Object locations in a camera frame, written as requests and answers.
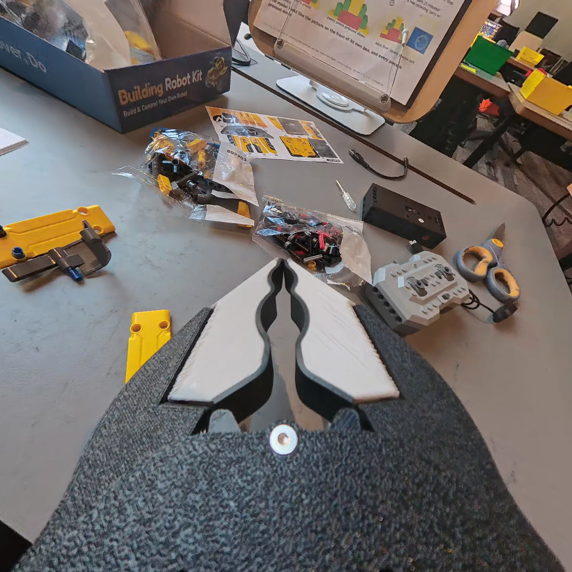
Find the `yellow box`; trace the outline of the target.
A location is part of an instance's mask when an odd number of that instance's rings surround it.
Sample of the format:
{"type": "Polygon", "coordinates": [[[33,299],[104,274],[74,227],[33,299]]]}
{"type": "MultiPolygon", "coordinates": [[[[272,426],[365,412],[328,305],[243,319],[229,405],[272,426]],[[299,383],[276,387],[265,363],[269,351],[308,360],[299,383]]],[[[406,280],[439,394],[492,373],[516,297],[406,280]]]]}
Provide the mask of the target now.
{"type": "Polygon", "coordinates": [[[519,93],[524,100],[556,116],[571,107],[571,86],[555,80],[540,69],[528,75],[519,93]]]}
{"type": "Polygon", "coordinates": [[[518,50],[514,59],[528,68],[536,68],[544,59],[544,54],[529,47],[523,46],[518,50]]]}

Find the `white instruction booklet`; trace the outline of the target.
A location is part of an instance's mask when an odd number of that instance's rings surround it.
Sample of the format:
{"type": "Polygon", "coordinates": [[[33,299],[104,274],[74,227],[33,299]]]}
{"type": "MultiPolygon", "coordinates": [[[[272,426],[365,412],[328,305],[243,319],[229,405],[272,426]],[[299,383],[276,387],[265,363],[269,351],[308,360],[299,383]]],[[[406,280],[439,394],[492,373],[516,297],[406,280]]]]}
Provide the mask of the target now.
{"type": "Polygon", "coordinates": [[[29,144],[29,142],[24,137],[16,135],[4,128],[0,128],[0,143],[1,156],[11,153],[29,144]]]}

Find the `large clear bag yellow parts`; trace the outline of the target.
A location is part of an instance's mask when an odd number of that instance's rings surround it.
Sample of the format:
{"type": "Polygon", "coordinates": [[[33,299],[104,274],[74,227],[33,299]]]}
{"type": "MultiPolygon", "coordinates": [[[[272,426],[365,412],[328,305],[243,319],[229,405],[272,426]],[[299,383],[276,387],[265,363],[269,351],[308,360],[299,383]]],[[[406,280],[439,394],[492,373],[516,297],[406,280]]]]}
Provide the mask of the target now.
{"type": "Polygon", "coordinates": [[[161,60],[153,1],[1,1],[1,18],[99,71],[161,60]]]}

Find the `grey control hub block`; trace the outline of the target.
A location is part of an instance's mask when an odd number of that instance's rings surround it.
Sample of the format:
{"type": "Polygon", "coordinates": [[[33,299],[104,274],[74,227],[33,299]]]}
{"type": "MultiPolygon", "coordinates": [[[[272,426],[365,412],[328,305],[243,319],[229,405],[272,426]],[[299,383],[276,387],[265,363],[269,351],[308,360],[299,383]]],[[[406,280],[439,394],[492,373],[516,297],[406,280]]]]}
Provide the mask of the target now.
{"type": "Polygon", "coordinates": [[[438,254],[421,252],[407,262],[379,268],[364,298],[391,330],[405,337],[425,329],[442,313],[470,302],[467,281],[438,254]]]}

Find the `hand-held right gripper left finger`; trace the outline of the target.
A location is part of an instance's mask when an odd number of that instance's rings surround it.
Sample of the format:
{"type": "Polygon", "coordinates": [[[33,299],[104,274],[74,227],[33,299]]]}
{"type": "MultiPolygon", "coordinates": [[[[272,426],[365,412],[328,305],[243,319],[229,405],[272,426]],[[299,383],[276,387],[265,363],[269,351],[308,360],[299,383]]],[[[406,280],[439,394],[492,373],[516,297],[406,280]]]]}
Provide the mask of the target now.
{"type": "Polygon", "coordinates": [[[274,378],[268,330],[282,281],[283,263],[275,259],[212,306],[169,402],[266,404],[274,378]]]}

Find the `small clear-handled screwdriver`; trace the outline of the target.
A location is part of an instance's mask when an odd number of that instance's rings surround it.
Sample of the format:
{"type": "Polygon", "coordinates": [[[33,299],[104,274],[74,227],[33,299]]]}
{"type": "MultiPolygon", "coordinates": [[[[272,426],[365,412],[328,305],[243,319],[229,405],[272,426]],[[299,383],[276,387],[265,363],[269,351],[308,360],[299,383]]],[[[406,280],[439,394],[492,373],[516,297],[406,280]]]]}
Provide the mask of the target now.
{"type": "Polygon", "coordinates": [[[335,181],[336,186],[340,192],[341,197],[343,198],[347,208],[352,211],[352,212],[356,212],[357,210],[357,204],[355,203],[354,199],[352,198],[352,196],[347,192],[347,190],[345,190],[341,183],[336,180],[335,181]]]}

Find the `bag of red black parts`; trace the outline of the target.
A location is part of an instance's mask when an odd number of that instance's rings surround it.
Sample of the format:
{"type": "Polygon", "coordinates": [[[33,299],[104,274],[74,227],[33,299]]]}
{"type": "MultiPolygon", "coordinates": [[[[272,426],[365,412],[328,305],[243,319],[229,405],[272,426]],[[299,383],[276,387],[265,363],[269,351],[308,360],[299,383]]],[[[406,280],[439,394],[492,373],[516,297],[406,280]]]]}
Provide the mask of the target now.
{"type": "Polygon", "coordinates": [[[371,283],[371,254],[363,222],[262,198],[253,241],[273,258],[289,260],[322,282],[347,289],[371,283]]]}

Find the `yellow beam panel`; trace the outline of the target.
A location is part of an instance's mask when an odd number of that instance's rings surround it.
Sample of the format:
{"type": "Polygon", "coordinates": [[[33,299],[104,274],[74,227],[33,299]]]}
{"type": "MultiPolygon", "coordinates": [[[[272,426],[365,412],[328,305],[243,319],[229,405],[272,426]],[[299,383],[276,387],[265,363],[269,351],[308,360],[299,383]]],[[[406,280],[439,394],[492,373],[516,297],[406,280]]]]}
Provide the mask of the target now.
{"type": "Polygon", "coordinates": [[[171,339],[171,335],[169,310],[140,311],[132,314],[125,383],[171,339]]]}
{"type": "Polygon", "coordinates": [[[82,220],[87,220],[99,236],[116,231],[115,225],[98,205],[80,206],[44,216],[4,225],[7,237],[1,239],[1,269],[48,253],[55,247],[64,247],[80,238],[82,220]],[[24,260],[11,255],[14,247],[22,247],[24,260]]]}

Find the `white stand base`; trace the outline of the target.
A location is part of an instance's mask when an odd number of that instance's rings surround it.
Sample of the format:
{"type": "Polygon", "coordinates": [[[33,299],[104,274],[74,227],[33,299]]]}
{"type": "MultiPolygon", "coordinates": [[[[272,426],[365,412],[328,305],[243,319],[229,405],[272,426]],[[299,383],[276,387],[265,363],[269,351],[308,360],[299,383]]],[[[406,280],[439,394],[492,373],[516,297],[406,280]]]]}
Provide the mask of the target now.
{"type": "Polygon", "coordinates": [[[358,135],[370,136],[386,124],[382,116],[303,75],[280,78],[276,85],[358,135]]]}

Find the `green box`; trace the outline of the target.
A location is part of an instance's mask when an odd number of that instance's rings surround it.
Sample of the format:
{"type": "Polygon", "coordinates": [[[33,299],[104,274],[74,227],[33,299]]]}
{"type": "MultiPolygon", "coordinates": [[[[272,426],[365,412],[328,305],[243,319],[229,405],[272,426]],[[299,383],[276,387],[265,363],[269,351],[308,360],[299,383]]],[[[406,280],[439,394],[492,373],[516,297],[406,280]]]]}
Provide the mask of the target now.
{"type": "Polygon", "coordinates": [[[477,35],[463,61],[489,75],[496,75],[512,54],[510,49],[477,35]]]}

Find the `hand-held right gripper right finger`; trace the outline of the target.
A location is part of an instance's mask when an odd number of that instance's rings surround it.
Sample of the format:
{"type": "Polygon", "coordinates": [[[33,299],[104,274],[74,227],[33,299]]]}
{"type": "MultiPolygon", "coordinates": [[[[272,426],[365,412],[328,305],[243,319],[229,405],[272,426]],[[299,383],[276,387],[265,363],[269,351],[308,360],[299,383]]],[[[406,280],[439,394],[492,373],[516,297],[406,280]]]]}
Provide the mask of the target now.
{"type": "Polygon", "coordinates": [[[304,404],[365,404],[399,390],[362,325],[355,304],[308,271],[284,261],[296,342],[296,390],[304,404]]]}

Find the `blue cardboard kit box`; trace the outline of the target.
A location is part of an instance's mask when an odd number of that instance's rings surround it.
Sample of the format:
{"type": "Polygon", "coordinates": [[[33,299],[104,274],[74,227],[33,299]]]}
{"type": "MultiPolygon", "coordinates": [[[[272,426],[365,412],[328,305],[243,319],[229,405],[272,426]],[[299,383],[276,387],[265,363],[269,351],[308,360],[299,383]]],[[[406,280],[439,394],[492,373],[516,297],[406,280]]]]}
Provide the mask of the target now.
{"type": "Polygon", "coordinates": [[[230,89],[224,1],[153,1],[161,60],[99,71],[1,18],[1,67],[120,132],[176,115],[230,89]]]}

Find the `small black box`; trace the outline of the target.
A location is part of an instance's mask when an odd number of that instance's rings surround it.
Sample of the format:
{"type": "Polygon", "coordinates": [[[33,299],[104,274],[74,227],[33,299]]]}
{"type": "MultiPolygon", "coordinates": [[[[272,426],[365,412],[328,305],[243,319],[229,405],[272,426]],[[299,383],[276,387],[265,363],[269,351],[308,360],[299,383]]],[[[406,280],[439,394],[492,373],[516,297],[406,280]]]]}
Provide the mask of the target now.
{"type": "Polygon", "coordinates": [[[361,219],[428,249],[447,238],[440,211],[378,184],[372,184],[362,199],[361,219]]]}

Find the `grey desk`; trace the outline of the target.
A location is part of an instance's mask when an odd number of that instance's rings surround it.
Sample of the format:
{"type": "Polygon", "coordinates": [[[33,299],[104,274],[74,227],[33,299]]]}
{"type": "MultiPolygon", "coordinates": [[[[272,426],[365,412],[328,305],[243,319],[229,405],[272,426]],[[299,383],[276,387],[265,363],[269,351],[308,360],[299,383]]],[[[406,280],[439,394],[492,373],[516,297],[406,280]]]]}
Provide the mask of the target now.
{"type": "MultiPolygon", "coordinates": [[[[571,294],[536,207],[394,129],[375,148],[317,120],[342,165],[254,160],[257,191],[354,217],[385,182],[441,211],[449,258],[506,224],[504,260],[519,282],[516,314],[498,325],[457,309],[407,341],[450,383],[483,434],[511,493],[571,568],[571,294]]],[[[138,166],[150,128],[119,134],[1,70],[1,127],[29,144],[1,157],[1,223],[97,204],[115,224],[107,270],[83,285],[59,273],[1,277],[1,520],[35,540],[90,433],[124,386],[135,311],[170,311],[173,332],[269,261],[248,231],[191,221],[158,194],[115,175],[138,166]]]]}

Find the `bag of yellow blue parts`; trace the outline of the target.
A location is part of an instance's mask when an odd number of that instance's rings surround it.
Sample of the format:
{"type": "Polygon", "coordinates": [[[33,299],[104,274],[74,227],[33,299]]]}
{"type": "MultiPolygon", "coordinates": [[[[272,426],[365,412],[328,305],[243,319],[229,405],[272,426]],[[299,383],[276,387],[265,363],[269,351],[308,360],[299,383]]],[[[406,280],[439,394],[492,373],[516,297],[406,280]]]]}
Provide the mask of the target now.
{"type": "Polygon", "coordinates": [[[191,220],[255,224],[253,168],[234,144],[189,130],[153,128],[141,165],[122,167],[116,175],[156,191],[191,220]]]}

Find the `yellow grey sticker sheet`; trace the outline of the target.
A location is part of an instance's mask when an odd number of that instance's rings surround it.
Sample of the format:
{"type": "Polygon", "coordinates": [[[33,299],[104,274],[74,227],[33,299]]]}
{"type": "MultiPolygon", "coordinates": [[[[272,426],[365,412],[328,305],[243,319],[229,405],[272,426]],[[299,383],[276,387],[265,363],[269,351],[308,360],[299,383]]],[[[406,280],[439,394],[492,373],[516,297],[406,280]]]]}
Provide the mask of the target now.
{"type": "Polygon", "coordinates": [[[249,158],[342,164],[339,154],[309,120],[206,106],[222,143],[249,158]]]}

